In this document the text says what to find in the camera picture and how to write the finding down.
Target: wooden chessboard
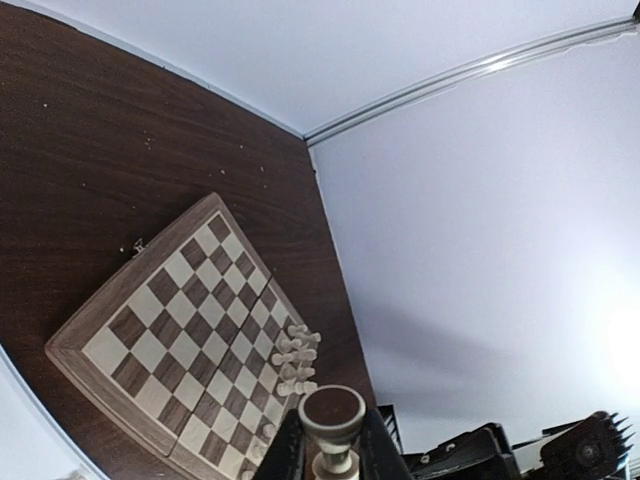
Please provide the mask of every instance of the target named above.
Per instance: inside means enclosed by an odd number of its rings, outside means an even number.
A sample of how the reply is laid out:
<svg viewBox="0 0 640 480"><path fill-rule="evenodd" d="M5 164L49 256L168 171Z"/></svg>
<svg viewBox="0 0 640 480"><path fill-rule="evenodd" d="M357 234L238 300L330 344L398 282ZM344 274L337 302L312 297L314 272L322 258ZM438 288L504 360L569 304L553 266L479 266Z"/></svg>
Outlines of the wooden chessboard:
<svg viewBox="0 0 640 480"><path fill-rule="evenodd" d="M270 363L303 325L220 198L180 217L48 342L60 370L100 410L179 472L255 472L298 397Z"/></svg>

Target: chessboard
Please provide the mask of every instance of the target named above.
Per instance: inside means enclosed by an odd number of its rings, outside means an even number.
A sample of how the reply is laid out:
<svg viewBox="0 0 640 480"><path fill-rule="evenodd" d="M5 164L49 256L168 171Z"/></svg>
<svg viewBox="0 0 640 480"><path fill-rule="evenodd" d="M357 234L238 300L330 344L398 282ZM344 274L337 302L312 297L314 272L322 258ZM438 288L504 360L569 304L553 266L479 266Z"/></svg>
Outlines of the chessboard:
<svg viewBox="0 0 640 480"><path fill-rule="evenodd" d="M317 388L308 333L221 199L192 207L47 343L102 412L178 472L251 478Z"/></svg>

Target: chessboard frame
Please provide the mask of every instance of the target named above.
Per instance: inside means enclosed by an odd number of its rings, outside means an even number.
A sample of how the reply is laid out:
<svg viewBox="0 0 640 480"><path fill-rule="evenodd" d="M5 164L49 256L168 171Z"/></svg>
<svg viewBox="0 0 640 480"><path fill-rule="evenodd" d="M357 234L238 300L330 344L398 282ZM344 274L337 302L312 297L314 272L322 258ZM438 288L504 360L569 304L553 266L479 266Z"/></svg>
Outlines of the chessboard frame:
<svg viewBox="0 0 640 480"><path fill-rule="evenodd" d="M109 321L118 308L140 288L186 239L193 236L207 219L219 212L231 226L242 247L251 255L256 268L277 290L278 297L292 312L292 321L303 324L268 268L254 250L221 198L212 193L192 206L164 229L149 245L114 274L47 342L45 352L58 369L119 428L173 469L187 478L209 477L208 467L190 452L181 452L177 439L160 428L152 419L139 415L138 406L120 394L117 387L104 378L104 374L83 353L83 347ZM295 407L295 396L290 396L285 412ZM197 470L194 476L189 470Z"/></svg>

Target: wood grain surface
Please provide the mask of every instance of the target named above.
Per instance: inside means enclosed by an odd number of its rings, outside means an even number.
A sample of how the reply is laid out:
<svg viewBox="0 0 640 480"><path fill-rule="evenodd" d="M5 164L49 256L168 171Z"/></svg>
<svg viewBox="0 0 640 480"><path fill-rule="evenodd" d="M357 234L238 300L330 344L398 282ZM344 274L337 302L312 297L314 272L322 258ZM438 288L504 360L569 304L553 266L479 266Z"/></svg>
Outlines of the wood grain surface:
<svg viewBox="0 0 640 480"><path fill-rule="evenodd" d="M115 480L181 477L85 399L44 345L136 239L212 191L322 333L317 381L373 404L305 144L160 67L0 3L0 341Z"/></svg>

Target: white wall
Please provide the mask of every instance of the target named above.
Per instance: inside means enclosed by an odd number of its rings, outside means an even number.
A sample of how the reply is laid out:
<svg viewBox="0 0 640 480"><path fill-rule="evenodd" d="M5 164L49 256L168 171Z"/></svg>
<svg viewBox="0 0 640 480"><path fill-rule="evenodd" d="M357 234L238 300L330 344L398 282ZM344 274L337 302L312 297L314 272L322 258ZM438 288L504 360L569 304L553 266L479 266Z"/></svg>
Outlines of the white wall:
<svg viewBox="0 0 640 480"><path fill-rule="evenodd" d="M467 83L313 148L408 451L640 421L640 40Z"/></svg>
<svg viewBox="0 0 640 480"><path fill-rule="evenodd" d="M462 63L630 17L637 0L8 0L178 67L301 133Z"/></svg>
<svg viewBox="0 0 640 480"><path fill-rule="evenodd" d="M28 390L0 346L0 480L106 480Z"/></svg>

